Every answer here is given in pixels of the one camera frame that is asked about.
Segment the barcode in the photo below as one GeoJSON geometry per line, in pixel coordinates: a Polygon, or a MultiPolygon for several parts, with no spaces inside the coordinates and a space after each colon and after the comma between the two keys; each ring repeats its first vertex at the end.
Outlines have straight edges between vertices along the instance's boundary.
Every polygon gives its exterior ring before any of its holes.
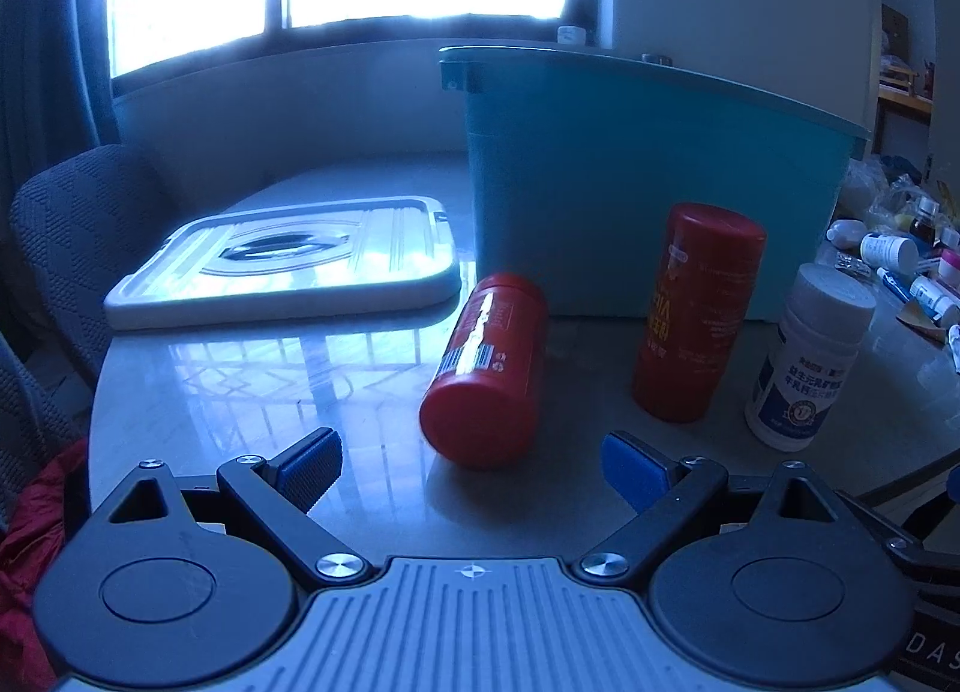
{"type": "MultiPolygon", "coordinates": [[[[447,351],[443,354],[443,359],[440,360],[440,366],[437,368],[437,377],[440,375],[445,375],[447,372],[452,372],[457,368],[457,364],[460,363],[464,353],[464,346],[461,345],[459,348],[454,348],[452,351],[447,351]]],[[[473,363],[467,372],[475,369],[488,369],[490,368],[490,362],[493,361],[493,345],[484,344],[477,348],[476,356],[473,357],[473,363]]]]}

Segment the ribbed gray plate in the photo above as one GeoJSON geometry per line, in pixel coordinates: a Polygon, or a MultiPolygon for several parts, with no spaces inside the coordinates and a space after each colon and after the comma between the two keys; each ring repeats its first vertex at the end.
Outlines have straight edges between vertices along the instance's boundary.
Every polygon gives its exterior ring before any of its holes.
{"type": "MultiPolygon", "coordinates": [[[[62,692],[81,687],[69,684],[62,692]]],[[[373,583],[320,593],[301,626],[267,660],[208,687],[211,692],[738,688],[675,655],[631,594],[580,585],[549,558],[394,559],[373,583]]],[[[884,679],[857,686],[858,692],[893,688],[884,679]]]]}

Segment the teal storage bin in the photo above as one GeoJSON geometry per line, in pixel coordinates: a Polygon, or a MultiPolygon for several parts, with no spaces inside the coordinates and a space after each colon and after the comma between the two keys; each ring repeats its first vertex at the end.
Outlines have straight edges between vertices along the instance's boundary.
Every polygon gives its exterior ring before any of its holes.
{"type": "Polygon", "coordinates": [[[748,317],[777,320],[870,136],[767,91],[611,56],[447,47],[440,73],[466,93],[477,276],[518,272],[556,315],[645,315],[667,212],[685,201],[766,228],[748,317]]]}

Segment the red standing bottle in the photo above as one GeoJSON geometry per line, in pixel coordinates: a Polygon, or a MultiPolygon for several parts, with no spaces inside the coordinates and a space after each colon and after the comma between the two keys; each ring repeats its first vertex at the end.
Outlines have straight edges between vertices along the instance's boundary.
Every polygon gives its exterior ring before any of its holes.
{"type": "Polygon", "coordinates": [[[498,273],[467,299],[419,421],[437,452],[458,465],[510,465],[533,445],[544,369],[547,307],[531,281],[498,273]]]}
{"type": "Polygon", "coordinates": [[[696,421],[727,366],[747,314],[767,235],[750,218],[678,204],[667,219],[634,399],[664,421],[696,421]]]}

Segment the window frame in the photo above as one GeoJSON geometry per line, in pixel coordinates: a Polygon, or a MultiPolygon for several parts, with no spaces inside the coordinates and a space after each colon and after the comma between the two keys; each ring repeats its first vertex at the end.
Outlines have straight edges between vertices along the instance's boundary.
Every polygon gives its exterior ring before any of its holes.
{"type": "Polygon", "coordinates": [[[185,74],[249,61],[281,53],[371,41],[417,40],[418,38],[477,38],[477,40],[523,40],[555,43],[562,25],[587,29],[587,45],[597,42],[599,0],[565,0],[559,19],[458,14],[421,17],[362,17],[323,25],[291,27],[289,0],[265,0],[264,30],[253,37],[237,38],[203,50],[147,64],[112,78],[113,96],[122,96],[146,86],[185,74]]]}

